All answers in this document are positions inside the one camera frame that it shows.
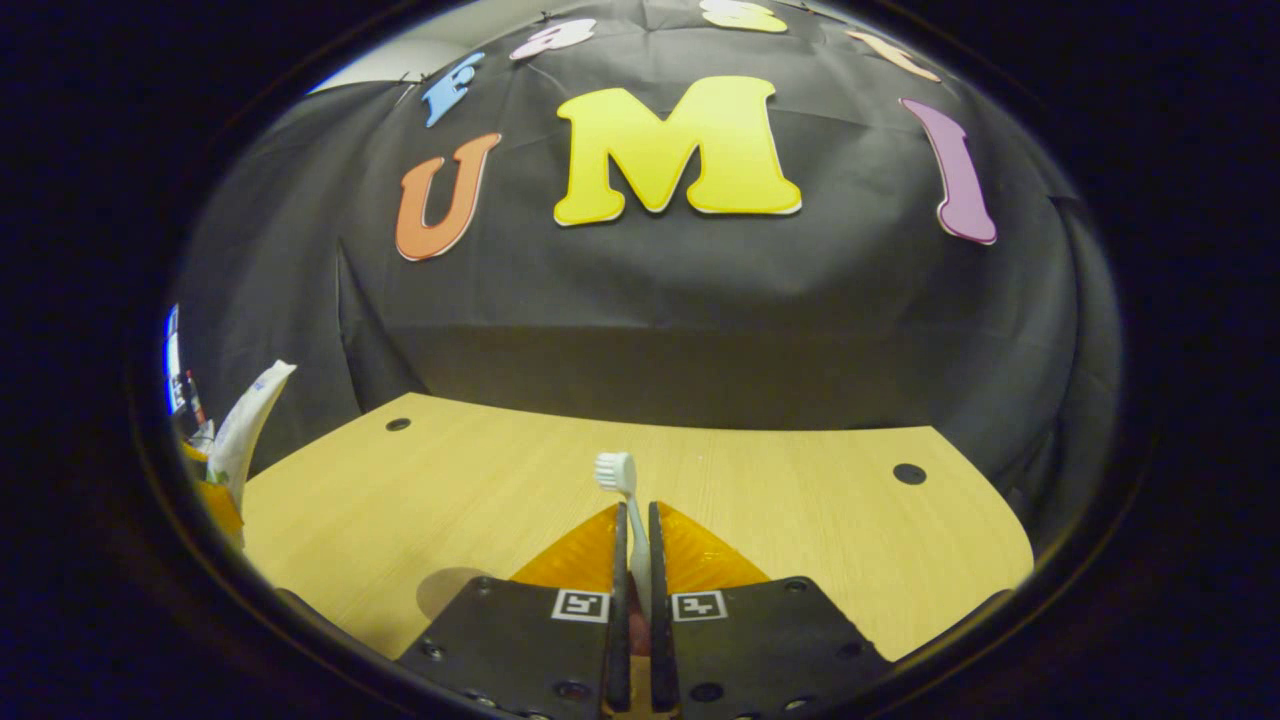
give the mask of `pink letter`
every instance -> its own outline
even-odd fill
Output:
[[[942,172],[942,202],[938,204],[938,223],[948,233],[991,245],[996,242],[996,223],[987,215],[982,201],[978,170],[964,145],[964,128],[938,110],[915,100],[899,97],[899,102],[915,115],[929,136],[933,154]]]

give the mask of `toothbrush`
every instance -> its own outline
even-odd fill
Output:
[[[595,456],[595,482],[604,492],[620,492],[627,498],[631,515],[631,577],[640,594],[644,619],[653,621],[653,578],[649,571],[649,538],[640,523],[640,503],[636,502],[636,464],[630,452],[602,452]]]

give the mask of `cutout letter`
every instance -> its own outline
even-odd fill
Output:
[[[577,45],[588,37],[591,37],[591,28],[595,27],[595,20],[582,19],[582,20],[570,20],[567,23],[561,23],[547,29],[540,29],[534,35],[529,36],[529,41],[516,47],[511,53],[512,60],[524,60],[525,58],[532,58],[534,55],[541,53],[543,50],[559,50],[561,47],[568,47],[570,45]]]
[[[467,232],[480,197],[480,179],[489,149],[498,145],[502,136],[492,132],[465,142],[453,154],[458,161],[458,179],[453,184],[453,202],[449,214],[439,224],[426,224],[426,199],[431,192],[431,178],[444,165],[444,158],[433,158],[404,173],[401,187],[399,215],[396,219],[396,249],[406,260],[426,260],[448,252],[453,243]]]
[[[982,201],[978,170],[964,143],[964,128],[942,113],[906,97],[899,102],[915,115],[929,136],[933,154],[942,172],[942,202],[938,205],[938,223],[948,233],[991,245],[996,242],[996,223],[987,215]]]
[[[769,131],[765,99],[773,85],[750,77],[709,77],[689,86],[666,120],[621,87],[579,95],[557,115],[573,123],[568,192],[556,204],[556,222],[580,225],[612,220],[626,200],[609,187],[609,158],[640,204],[660,213],[694,150],[703,169],[689,187],[689,204],[703,213],[788,215],[800,209],[800,188],[782,176]]]
[[[760,32],[785,32],[787,23],[773,17],[773,10],[755,3],[739,0],[703,0],[699,8],[707,10],[703,18],[719,27],[758,29]]]
[[[426,127],[431,127],[462,100],[462,96],[467,94],[467,88],[463,87],[466,83],[471,82],[471,78],[476,77],[476,69],[471,65],[480,61],[484,58],[484,53],[476,53],[458,63],[458,67],[449,70],[449,74],[442,77],[430,90],[422,94],[422,102],[430,109],[430,114],[426,117]]]
[[[879,53],[881,58],[884,58],[890,63],[893,63],[895,65],[902,68],[904,70],[911,73],[913,76],[920,76],[924,79],[933,82],[942,82],[942,79],[938,78],[938,76],[913,63],[910,55],[899,50],[897,47],[893,47],[888,42],[884,42],[883,40],[876,37],[874,35],[868,35],[865,32],[854,32],[851,29],[846,29],[845,35],[847,35],[849,37],[856,37],[858,40],[861,40],[867,45],[870,45],[872,50]]]

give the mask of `light wood tabletop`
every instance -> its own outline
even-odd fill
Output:
[[[401,418],[408,427],[389,430]],[[477,573],[508,578],[617,502],[593,479],[602,451],[632,454],[643,503],[685,512],[771,578],[812,578],[888,660],[1032,570],[1012,511],[933,428],[675,428],[422,395],[253,478],[244,551],[270,583],[394,659],[447,601],[433,593]],[[927,479],[899,480],[899,464]]]

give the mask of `black fabric backdrop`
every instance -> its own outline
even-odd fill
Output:
[[[426,83],[311,95],[239,159],[192,228],[177,287],[183,365],[221,420],[275,359],[298,364],[253,471],[404,392],[582,418],[718,428],[929,424],[1005,495],[1043,550],[1091,497],[1114,432],[1121,343],[1088,211],[991,99],[882,59],[846,26],[769,4],[782,35],[724,29],[694,1],[626,0],[556,18],[590,40],[513,63],[545,24],[481,47],[470,90],[425,128]],[[666,117],[703,77],[776,87],[769,123],[790,217],[707,217],[627,196],[562,228],[570,123],[556,108],[625,87]],[[913,97],[963,126],[1000,232],[938,225],[937,161]],[[401,178],[500,132],[476,215],[445,255],[394,246]]]

